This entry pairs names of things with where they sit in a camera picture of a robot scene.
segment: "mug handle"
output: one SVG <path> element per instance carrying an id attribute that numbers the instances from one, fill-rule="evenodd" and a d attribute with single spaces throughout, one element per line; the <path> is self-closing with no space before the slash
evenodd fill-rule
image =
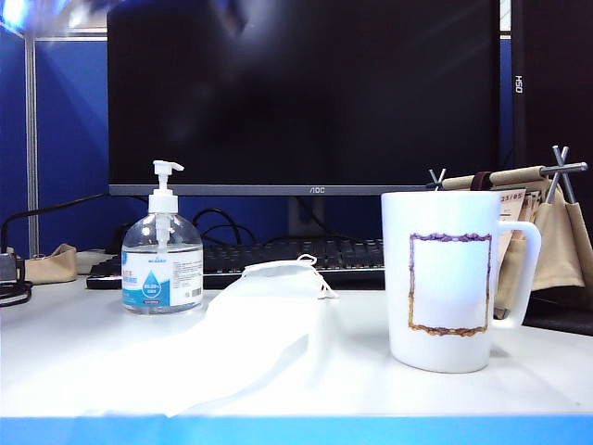
<path id="1" fill-rule="evenodd" d="M 525 313 L 527 312 L 531 287 L 534 282 L 534 275 L 536 274 L 537 258 L 541 249 L 541 234 L 537 230 L 537 227 L 530 222 L 499 221 L 498 231 L 502 233 L 506 230 L 521 230 L 525 233 L 527 239 L 523 266 L 519 273 L 520 281 L 517 286 L 517 295 L 512 306 L 509 308 L 509 316 L 504 320 L 494 320 L 493 323 L 495 327 L 513 328 L 523 323 Z"/>

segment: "monitor bezel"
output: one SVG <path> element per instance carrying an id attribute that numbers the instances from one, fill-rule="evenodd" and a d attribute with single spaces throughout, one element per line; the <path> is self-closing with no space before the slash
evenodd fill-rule
<path id="1" fill-rule="evenodd" d="M 253 184 L 170 184 L 178 196 L 235 197 L 331 197 L 377 196 L 390 192 L 421 192 L 430 185 L 253 185 Z M 110 184 L 113 196 L 150 195 L 158 184 Z"/>

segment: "mask ear loop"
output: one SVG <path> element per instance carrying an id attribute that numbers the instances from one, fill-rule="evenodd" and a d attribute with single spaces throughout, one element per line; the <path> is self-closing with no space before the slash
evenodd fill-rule
<path id="1" fill-rule="evenodd" d="M 313 264 L 315 264 L 317 262 L 317 258 L 313 257 L 312 255 L 309 255 L 308 253 L 303 253 L 296 260 L 297 261 L 310 260 L 310 262 L 307 261 L 307 263 L 309 264 L 309 266 L 311 266 L 313 273 L 319 277 L 319 280 L 322 284 L 322 290 L 320 291 L 320 295 L 317 297 L 317 299 L 337 299 L 337 298 L 339 298 L 337 293 L 330 287 L 330 285 L 327 284 L 327 282 L 325 281 L 325 278 L 323 278 L 323 276 L 319 273 L 319 271 L 313 267 Z"/>

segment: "pump nozzle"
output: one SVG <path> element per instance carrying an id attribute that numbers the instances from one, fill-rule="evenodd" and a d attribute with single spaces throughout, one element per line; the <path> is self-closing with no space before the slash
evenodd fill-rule
<path id="1" fill-rule="evenodd" d="M 153 160 L 155 165 L 155 174 L 158 175 L 158 188 L 160 190 L 167 190 L 167 182 L 169 176 L 173 174 L 173 170 L 177 172 L 183 171 L 183 165 L 177 162 L 168 162 L 167 160 Z"/>
<path id="2" fill-rule="evenodd" d="M 155 175 L 158 176 L 158 188 L 148 197 L 148 211 L 150 213 L 177 213 L 177 197 L 167 187 L 169 176 L 173 170 L 181 172 L 183 165 L 167 160 L 154 160 Z"/>

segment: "bottle label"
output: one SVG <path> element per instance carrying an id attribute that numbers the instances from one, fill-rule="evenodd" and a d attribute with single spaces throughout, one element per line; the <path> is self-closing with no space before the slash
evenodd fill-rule
<path id="1" fill-rule="evenodd" d="M 121 252 L 123 303 L 181 306 L 202 300 L 202 250 L 174 253 Z"/>

